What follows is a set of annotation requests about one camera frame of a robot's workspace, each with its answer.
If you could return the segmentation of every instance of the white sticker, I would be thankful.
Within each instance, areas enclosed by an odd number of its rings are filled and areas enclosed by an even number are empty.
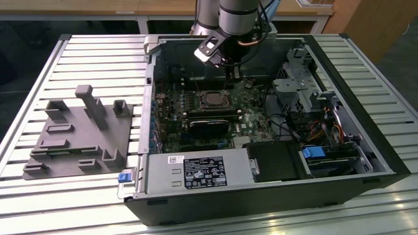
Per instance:
[[[184,156],[168,156],[168,164],[182,163]]]
[[[116,11],[116,14],[134,14],[134,11]]]

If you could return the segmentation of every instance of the wooden cabinet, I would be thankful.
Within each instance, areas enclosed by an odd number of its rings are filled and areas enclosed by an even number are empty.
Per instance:
[[[418,0],[335,0],[323,33],[347,33],[376,63],[418,14]]]

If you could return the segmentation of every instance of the gray plastic block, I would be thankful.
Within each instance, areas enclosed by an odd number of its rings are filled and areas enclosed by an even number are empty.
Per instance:
[[[77,167],[81,171],[94,170],[100,168],[100,164],[96,159],[78,160]]]
[[[89,85],[77,86],[76,96],[85,107],[49,101],[49,118],[24,168],[25,180],[124,169],[133,107],[124,100],[102,105],[90,92]]]

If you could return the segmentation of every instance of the power supply label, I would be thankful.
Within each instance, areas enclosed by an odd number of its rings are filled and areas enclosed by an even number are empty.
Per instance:
[[[227,186],[221,157],[184,159],[182,166],[186,189]]]

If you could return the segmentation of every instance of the metal panel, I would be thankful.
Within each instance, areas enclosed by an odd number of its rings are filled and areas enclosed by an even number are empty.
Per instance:
[[[359,59],[331,59],[333,65],[363,65],[363,62]]]
[[[74,98],[74,89],[66,90],[49,90],[41,93],[41,99],[57,99],[57,98]],[[96,88],[92,90],[92,96],[106,97],[106,96],[120,96],[120,95],[140,95],[144,93],[142,87],[134,88]]]
[[[58,64],[96,64],[96,63],[121,63],[141,62],[142,56],[90,56],[90,57],[62,57]]]
[[[50,81],[46,83],[45,89],[68,89],[76,88],[78,85],[90,85],[93,88],[101,87],[126,87],[142,86],[145,78],[125,78],[125,79],[88,79],[68,81]]]
[[[120,55],[125,55],[134,58],[142,55],[142,50],[137,49],[142,48],[142,45],[132,42],[142,37],[142,35],[73,35],[72,42],[81,44],[68,45],[62,57],[116,56],[120,58]],[[315,38],[325,46],[323,49],[331,59],[348,59],[348,61],[356,59],[352,54],[356,55],[357,52],[336,35],[315,36]],[[74,62],[74,60],[65,59],[61,61]],[[21,180],[21,170],[46,117],[42,109],[48,99],[62,97],[68,106],[82,105],[73,96],[74,84],[90,82],[98,87],[93,91],[93,96],[100,97],[102,104],[110,104],[114,99],[125,99],[134,105],[133,115],[138,116],[141,113],[142,87],[140,86],[144,80],[145,64],[140,61],[132,63],[134,68],[129,69],[120,67],[124,62],[116,63],[110,59],[102,59],[98,62],[109,61],[108,64],[96,64],[97,71],[85,71],[84,69],[90,68],[92,64],[88,59],[81,59],[81,61],[86,64],[73,64],[69,67],[58,65],[54,73],[49,74],[49,82],[45,82],[42,86],[54,90],[38,93],[41,99],[26,115],[29,122],[21,124],[22,135],[17,137],[18,141],[9,147],[8,156],[2,159],[1,163],[6,165],[0,176],[0,208],[2,208],[0,234],[383,234],[400,231],[407,233],[408,230],[416,228],[416,117],[408,113],[401,100],[387,89],[367,63],[363,66],[337,65],[336,69],[347,80],[412,175],[387,188],[365,192],[343,205],[176,226],[146,227],[117,198],[117,174]],[[140,123],[140,117],[133,117],[128,148],[130,154],[137,148]],[[134,166],[136,162],[137,156],[128,156],[126,167]],[[130,193],[132,189],[129,185],[122,192]]]
[[[347,44],[344,41],[327,41],[327,42],[317,42],[320,47],[345,47]]]
[[[125,37],[114,37],[114,38],[70,38],[69,39],[69,44],[73,43],[142,43],[144,42],[144,38],[138,37],[138,38],[125,38]]]
[[[142,43],[101,43],[101,44],[69,44],[66,50],[97,50],[97,49],[144,49]]]
[[[57,65],[54,72],[144,70],[145,63]]]
[[[62,53],[62,57],[76,56],[113,56],[113,55],[144,55],[145,52],[141,49],[130,50],[66,50]]]
[[[106,79],[144,77],[145,70],[93,71],[93,72],[54,72],[49,81],[77,79]]]

